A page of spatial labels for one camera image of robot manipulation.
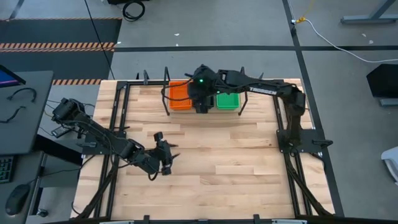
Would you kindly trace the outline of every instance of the keyboard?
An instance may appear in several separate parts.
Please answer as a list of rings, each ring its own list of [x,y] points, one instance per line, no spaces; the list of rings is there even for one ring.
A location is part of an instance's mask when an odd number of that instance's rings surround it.
[[[0,184],[11,182],[14,164],[14,156],[0,156]]]

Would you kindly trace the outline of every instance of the butcher block tabletop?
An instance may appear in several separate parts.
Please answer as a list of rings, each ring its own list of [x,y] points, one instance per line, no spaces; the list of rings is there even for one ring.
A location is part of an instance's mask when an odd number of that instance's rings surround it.
[[[299,79],[286,79],[299,88]],[[109,127],[117,81],[102,81],[93,119]],[[112,220],[293,218],[292,200],[283,154],[279,152],[277,118],[271,96],[248,93],[241,116],[238,111],[213,108],[208,114],[173,111],[167,116],[160,94],[162,86],[132,86],[127,107],[127,137],[155,147],[153,135],[177,144],[172,154],[172,175],[150,181],[138,167],[118,170]],[[122,90],[116,124],[124,98]],[[309,110],[302,127],[312,128]],[[301,153],[305,180],[318,201],[331,213],[333,204],[322,161]],[[100,181],[103,156],[96,156],[80,172],[74,207],[80,212],[90,202]],[[296,185],[300,211],[303,199]],[[101,214],[105,214],[108,191]]]

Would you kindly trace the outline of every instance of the gray floor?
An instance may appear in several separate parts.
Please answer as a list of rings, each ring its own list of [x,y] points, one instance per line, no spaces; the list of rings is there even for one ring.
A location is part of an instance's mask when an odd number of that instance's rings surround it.
[[[0,19],[9,17],[16,2],[1,1]],[[310,0],[290,2],[294,15],[299,17]],[[378,3],[317,0],[306,17],[336,45],[398,45],[397,24],[340,24],[342,16],[368,14]],[[120,9],[106,1],[88,0],[88,4],[93,17],[121,16]],[[145,5],[147,11],[141,20],[123,21],[118,47],[293,44],[280,0],[153,0]],[[389,12],[398,13],[398,3]],[[88,17],[88,14],[83,0],[25,0],[17,17]],[[301,45],[327,45],[306,23],[297,26],[297,35]],[[398,58],[397,51],[356,53],[370,60]],[[334,141],[330,156],[345,215],[398,220],[398,187],[380,160],[382,151],[398,145],[398,109],[380,108],[370,94],[365,77],[377,64],[361,62],[343,52],[304,52],[303,55],[326,137]],[[269,78],[301,78],[295,52],[289,51],[118,52],[114,54],[112,68],[119,79],[135,78],[144,69],[151,78],[162,78],[165,66],[169,67],[172,78],[182,78],[201,63],[214,69],[245,66],[246,73],[252,76],[264,72],[264,77]],[[95,104],[97,91],[98,86],[54,86],[50,99],[76,98]],[[50,131],[56,125],[44,116],[42,127]],[[64,139],[74,137],[71,134]],[[75,194],[73,189],[44,192],[40,207],[51,208],[51,217],[31,217],[28,223],[67,219]],[[68,203],[52,201],[54,195],[62,195]]]

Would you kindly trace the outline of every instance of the green bin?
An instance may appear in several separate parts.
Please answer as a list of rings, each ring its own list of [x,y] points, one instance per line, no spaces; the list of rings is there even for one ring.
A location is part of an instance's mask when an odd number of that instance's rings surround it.
[[[239,108],[239,94],[231,93],[231,94],[218,94],[217,95],[217,108],[219,110],[235,110]]]

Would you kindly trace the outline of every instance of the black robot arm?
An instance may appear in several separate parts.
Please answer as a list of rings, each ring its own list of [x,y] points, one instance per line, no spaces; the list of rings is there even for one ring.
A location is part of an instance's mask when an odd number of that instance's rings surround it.
[[[293,147],[300,145],[300,119],[305,112],[305,94],[296,85],[283,80],[251,78],[243,72],[219,70],[217,73],[207,66],[200,66],[194,75],[188,75],[188,95],[193,100],[197,113],[207,113],[207,97],[219,93],[255,93],[278,96],[284,102],[287,117],[287,141]]]
[[[158,173],[160,162],[162,175],[171,174],[174,156],[171,154],[170,144],[162,139],[162,133],[154,135],[156,148],[145,150],[145,147],[135,140],[117,137],[112,131],[93,121],[79,101],[66,98],[54,109],[52,120],[61,125],[79,127],[80,131],[92,134],[98,143],[111,153],[117,154],[130,165],[140,167],[148,174]]]

